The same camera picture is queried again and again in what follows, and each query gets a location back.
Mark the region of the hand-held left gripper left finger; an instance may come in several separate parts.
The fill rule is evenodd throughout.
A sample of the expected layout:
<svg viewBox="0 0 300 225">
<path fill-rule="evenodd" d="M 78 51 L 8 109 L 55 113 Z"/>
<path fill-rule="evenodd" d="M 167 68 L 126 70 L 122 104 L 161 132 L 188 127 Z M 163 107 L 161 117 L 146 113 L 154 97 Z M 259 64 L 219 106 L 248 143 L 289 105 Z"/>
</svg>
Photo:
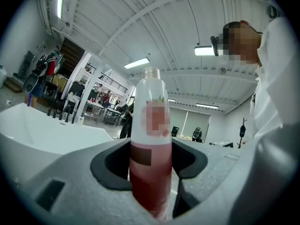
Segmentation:
<svg viewBox="0 0 300 225">
<path fill-rule="evenodd" d="M 23 186 L 27 209 L 43 225 L 155 225 L 132 194 L 130 140 L 72 151 Z"/>
</svg>

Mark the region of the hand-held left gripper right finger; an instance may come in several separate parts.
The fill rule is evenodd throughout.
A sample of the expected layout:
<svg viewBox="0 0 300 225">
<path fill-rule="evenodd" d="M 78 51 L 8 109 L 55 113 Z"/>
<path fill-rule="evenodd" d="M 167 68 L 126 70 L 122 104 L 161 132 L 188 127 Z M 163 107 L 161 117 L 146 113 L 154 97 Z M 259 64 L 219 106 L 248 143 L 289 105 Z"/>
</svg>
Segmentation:
<svg viewBox="0 0 300 225">
<path fill-rule="evenodd" d="M 241 151 L 173 138 L 173 167 L 179 178 L 168 225 L 227 225 L 233 206 L 230 172 Z"/>
</svg>

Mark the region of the pink bottle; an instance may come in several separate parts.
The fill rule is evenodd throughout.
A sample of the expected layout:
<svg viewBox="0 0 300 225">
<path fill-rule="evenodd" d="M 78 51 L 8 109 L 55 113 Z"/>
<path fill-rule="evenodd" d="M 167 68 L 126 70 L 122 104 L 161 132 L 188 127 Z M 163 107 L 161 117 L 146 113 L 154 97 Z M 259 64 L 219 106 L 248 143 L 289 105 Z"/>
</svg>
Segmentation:
<svg viewBox="0 0 300 225">
<path fill-rule="evenodd" d="M 155 67 L 143 70 L 136 87 L 129 178 L 135 199 L 165 221 L 172 181 L 172 140 L 166 84 Z"/>
</svg>

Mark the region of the white bathtub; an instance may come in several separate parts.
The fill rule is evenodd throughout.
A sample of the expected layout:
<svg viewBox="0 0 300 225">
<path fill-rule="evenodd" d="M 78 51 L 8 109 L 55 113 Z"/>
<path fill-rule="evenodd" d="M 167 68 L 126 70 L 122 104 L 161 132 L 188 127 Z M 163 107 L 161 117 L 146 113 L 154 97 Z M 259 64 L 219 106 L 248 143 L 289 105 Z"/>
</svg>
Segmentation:
<svg viewBox="0 0 300 225">
<path fill-rule="evenodd" d="M 0 166 L 19 184 L 65 154 L 110 141 L 102 128 L 65 122 L 24 103 L 0 112 Z"/>
</svg>

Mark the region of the black coat stand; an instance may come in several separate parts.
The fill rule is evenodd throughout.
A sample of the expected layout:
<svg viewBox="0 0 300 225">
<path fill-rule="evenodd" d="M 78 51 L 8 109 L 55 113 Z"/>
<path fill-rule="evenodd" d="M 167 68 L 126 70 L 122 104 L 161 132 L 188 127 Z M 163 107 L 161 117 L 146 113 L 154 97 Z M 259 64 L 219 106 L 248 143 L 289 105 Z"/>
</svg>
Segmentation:
<svg viewBox="0 0 300 225">
<path fill-rule="evenodd" d="M 240 127 L 240 133 L 239 133 L 240 141 L 239 141 L 239 143 L 237 143 L 238 149 L 241 148 L 242 138 L 245 136 L 246 127 L 245 127 L 244 124 L 245 124 L 246 121 L 247 121 L 247 119 L 243 118 L 243 122 L 242 122 L 242 125 Z"/>
</svg>

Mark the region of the black curved faucet spout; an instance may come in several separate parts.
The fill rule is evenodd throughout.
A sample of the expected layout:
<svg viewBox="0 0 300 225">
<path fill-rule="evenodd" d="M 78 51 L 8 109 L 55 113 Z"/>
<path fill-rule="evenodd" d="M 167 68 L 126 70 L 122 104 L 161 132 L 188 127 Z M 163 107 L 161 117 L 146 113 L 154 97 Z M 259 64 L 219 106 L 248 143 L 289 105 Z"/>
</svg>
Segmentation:
<svg viewBox="0 0 300 225">
<path fill-rule="evenodd" d="M 71 111 L 71 105 L 67 105 L 63 110 L 63 114 L 66 115 L 66 119 L 65 119 L 66 123 L 68 123 L 70 111 Z"/>
</svg>

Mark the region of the metal shelf table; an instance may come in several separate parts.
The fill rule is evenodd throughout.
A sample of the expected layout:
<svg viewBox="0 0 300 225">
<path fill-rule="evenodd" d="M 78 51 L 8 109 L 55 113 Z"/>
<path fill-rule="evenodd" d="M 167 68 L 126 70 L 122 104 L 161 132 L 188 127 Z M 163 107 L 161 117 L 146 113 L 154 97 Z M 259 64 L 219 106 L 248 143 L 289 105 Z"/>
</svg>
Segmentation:
<svg viewBox="0 0 300 225">
<path fill-rule="evenodd" d="M 89 117 L 90 120 L 93 118 L 96 123 L 98 123 L 103 109 L 104 107 L 102 105 L 87 100 L 83 110 L 83 115 Z"/>
</svg>

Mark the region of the person's white shirt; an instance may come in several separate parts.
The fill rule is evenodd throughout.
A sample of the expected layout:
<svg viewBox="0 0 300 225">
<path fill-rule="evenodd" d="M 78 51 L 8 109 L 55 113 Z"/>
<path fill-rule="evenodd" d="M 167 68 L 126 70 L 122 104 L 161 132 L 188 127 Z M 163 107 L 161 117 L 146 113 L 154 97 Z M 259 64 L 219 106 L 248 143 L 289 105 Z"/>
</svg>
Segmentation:
<svg viewBox="0 0 300 225">
<path fill-rule="evenodd" d="M 228 225 L 275 224 L 293 210 L 300 179 L 300 42 L 285 17 L 261 33 L 250 102 L 253 142 L 230 176 L 239 190 Z"/>
</svg>

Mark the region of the black metal railing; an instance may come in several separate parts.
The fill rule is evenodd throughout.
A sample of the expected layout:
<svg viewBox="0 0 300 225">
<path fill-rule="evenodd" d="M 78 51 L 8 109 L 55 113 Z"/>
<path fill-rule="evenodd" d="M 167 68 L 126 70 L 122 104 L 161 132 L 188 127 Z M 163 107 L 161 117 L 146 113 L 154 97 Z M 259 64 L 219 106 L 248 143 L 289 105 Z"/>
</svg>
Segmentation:
<svg viewBox="0 0 300 225">
<path fill-rule="evenodd" d="M 85 71 L 88 75 L 94 75 L 96 68 L 93 67 L 90 63 L 87 63 L 85 65 Z M 96 82 L 99 84 L 102 83 L 102 84 L 109 85 L 112 88 L 114 88 L 122 93 L 126 93 L 128 90 L 126 87 L 124 87 L 123 85 L 121 85 L 120 83 L 115 81 L 114 79 L 110 78 L 109 76 L 105 75 L 104 73 L 101 73 L 99 75 Z"/>
</svg>

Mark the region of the dark wooden staircase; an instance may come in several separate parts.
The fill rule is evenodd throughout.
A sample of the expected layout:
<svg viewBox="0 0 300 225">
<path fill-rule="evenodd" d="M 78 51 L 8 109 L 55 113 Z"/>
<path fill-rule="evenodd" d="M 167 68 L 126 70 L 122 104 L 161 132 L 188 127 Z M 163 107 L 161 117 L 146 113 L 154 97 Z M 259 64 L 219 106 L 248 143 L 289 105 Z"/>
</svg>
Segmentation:
<svg viewBox="0 0 300 225">
<path fill-rule="evenodd" d="M 84 55 L 84 52 L 85 50 L 77 44 L 73 43 L 68 38 L 64 38 L 60 49 L 60 53 L 63 55 L 64 61 L 58 73 L 68 79 Z"/>
</svg>

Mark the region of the black frame table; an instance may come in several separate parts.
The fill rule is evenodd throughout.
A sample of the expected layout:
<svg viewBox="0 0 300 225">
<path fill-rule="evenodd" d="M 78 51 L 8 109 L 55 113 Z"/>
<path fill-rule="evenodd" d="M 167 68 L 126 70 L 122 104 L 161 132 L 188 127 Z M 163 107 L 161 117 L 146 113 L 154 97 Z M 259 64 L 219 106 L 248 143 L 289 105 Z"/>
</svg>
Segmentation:
<svg viewBox="0 0 300 225">
<path fill-rule="evenodd" d="M 111 124 L 111 125 L 115 125 L 117 127 L 118 123 L 120 121 L 121 115 L 122 115 L 122 113 L 120 113 L 116 110 L 113 110 L 111 108 L 107 108 L 105 115 L 104 115 L 103 122 L 104 122 L 104 124 Z"/>
</svg>

